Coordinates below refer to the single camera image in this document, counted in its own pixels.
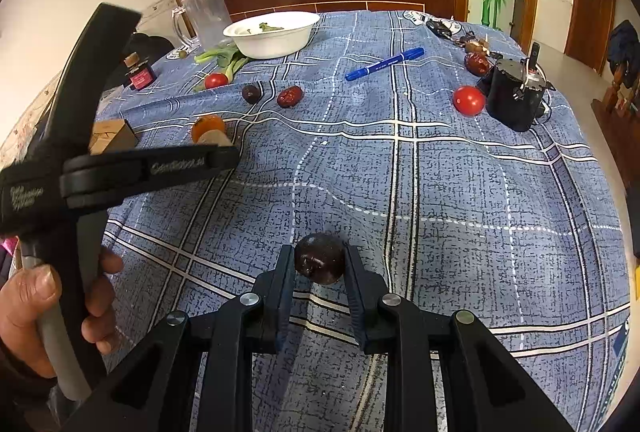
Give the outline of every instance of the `white bowl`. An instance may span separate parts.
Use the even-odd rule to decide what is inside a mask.
[[[302,50],[309,42],[311,28],[319,20],[320,16],[311,12],[275,12],[235,22],[223,33],[231,37],[247,57],[263,60]],[[263,32],[259,27],[262,22],[284,30]]]

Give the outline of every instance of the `human hand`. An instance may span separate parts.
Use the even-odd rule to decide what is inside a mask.
[[[100,269],[105,273],[122,271],[122,258],[105,248],[100,252]],[[36,326],[37,319],[62,294],[58,272],[50,265],[21,269],[0,289],[0,340],[15,358],[43,378],[56,373],[49,362]],[[82,336],[102,354],[118,345],[116,317],[111,303],[115,292],[105,275],[99,275],[86,294],[89,316],[82,322]]]

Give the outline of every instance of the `blue marker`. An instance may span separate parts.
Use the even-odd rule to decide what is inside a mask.
[[[421,57],[422,55],[424,55],[424,48],[413,48],[412,50],[403,51],[401,54],[396,55],[395,57],[391,57],[377,64],[373,64],[373,66],[364,67],[362,69],[352,71],[351,73],[347,73],[345,78],[350,82],[352,80],[356,80],[357,78],[365,77],[373,73],[374,71],[385,69],[385,67],[389,67],[392,64],[398,64],[403,60],[413,60],[414,58]]]

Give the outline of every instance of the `metal screw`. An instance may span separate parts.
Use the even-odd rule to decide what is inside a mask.
[[[476,317],[474,317],[474,314],[471,313],[471,311],[467,311],[466,309],[463,309],[462,311],[458,311],[456,313],[456,320],[461,324],[472,324],[475,319]]]
[[[395,293],[387,293],[382,296],[382,302],[387,306],[398,306],[402,302],[402,299]]]
[[[170,326],[177,326],[178,324],[182,324],[187,318],[187,314],[184,311],[171,311],[166,316],[166,323]]]
[[[253,306],[260,300],[260,295],[256,293],[244,293],[240,296],[240,303],[244,306]]]

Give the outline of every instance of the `tiled floor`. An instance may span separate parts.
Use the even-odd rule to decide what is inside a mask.
[[[626,260],[629,267],[632,303],[626,365],[611,407],[613,409],[624,395],[626,388],[633,380],[640,366],[640,302],[635,297],[634,271],[636,258],[632,253],[631,247],[631,229],[628,212],[626,211],[625,188],[607,142],[591,111],[591,101],[594,98],[602,99],[609,84],[597,75],[593,69],[577,60],[567,57],[544,44],[541,44],[540,47],[540,66],[545,70],[546,78],[554,84],[571,105],[582,133],[607,177],[614,203],[620,215]]]

